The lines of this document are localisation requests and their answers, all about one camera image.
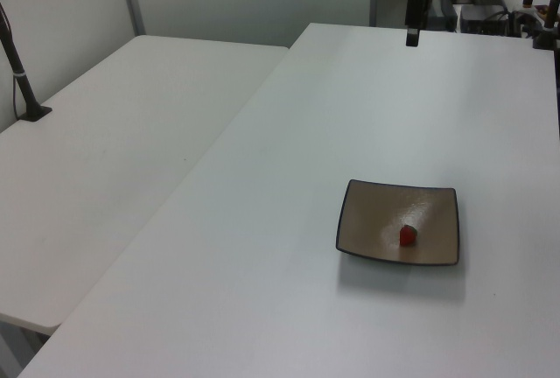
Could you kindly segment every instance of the wire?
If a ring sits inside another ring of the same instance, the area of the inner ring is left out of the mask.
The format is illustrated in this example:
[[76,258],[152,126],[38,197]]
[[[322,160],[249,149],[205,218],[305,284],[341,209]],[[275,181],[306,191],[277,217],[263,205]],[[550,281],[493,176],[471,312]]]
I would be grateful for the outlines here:
[[501,17],[498,19],[498,20],[500,20],[500,19],[504,18],[504,16],[506,16],[506,15],[508,15],[508,14],[509,14],[509,13],[508,13],[507,10],[500,10],[500,11],[498,11],[498,12],[496,12],[496,13],[493,13],[492,15],[490,15],[489,17],[487,17],[486,19],[484,19],[482,22],[487,22],[487,21],[489,21],[490,19],[496,18],[496,17],[498,17],[499,15],[501,15]]
[[16,76],[12,76],[13,78],[13,94],[12,94],[12,104],[14,106],[14,116],[16,117],[16,120],[19,120],[18,117],[18,110],[16,109]]

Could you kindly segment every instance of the brown plate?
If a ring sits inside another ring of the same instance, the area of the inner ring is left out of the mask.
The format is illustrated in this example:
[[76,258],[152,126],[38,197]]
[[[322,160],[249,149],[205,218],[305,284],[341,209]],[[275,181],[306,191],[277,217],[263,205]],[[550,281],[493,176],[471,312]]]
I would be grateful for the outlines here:
[[[418,231],[402,247],[404,225]],[[354,256],[391,263],[451,266],[459,262],[459,215],[452,188],[425,188],[350,180],[336,248]]]

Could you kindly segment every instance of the black stand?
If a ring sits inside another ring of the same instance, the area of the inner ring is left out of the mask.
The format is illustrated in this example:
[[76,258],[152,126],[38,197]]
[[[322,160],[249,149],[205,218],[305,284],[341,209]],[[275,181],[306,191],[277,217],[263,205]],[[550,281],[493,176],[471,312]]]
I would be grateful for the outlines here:
[[554,50],[558,37],[558,29],[554,27],[557,21],[558,5],[560,0],[550,0],[549,11],[546,14],[546,21],[542,31],[533,39],[533,48],[539,50]]
[[11,36],[11,29],[8,25],[8,19],[4,14],[2,5],[0,5],[0,13],[0,40],[2,41],[3,49],[6,51],[6,56],[8,56],[8,60],[10,61],[11,70],[16,77],[17,84],[19,85],[19,89],[24,96],[25,104],[27,106],[27,111],[19,118],[28,122],[36,122],[53,110],[48,107],[41,107],[35,99],[32,86],[27,79],[24,66],[19,59],[18,51],[14,45],[14,41]]

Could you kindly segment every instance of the small red object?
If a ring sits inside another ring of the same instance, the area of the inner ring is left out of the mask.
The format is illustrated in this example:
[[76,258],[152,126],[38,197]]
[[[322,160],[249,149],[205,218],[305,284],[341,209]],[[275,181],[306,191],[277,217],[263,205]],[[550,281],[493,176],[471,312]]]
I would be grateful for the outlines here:
[[401,246],[412,245],[417,240],[418,231],[416,231],[411,225],[405,225],[401,228],[399,234]]

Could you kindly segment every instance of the pole base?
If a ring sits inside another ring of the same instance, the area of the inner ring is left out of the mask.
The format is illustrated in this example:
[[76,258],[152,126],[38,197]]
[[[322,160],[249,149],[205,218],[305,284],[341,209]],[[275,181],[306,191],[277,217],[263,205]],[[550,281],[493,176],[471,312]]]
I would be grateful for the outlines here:
[[29,116],[29,115],[27,115],[27,113],[23,113],[19,117],[19,119],[20,120],[26,120],[27,122],[36,122],[37,120],[40,120],[41,118],[43,118],[44,116],[49,114],[51,111],[53,111],[53,109],[49,108],[49,107],[41,107],[41,108],[43,109],[41,114]]

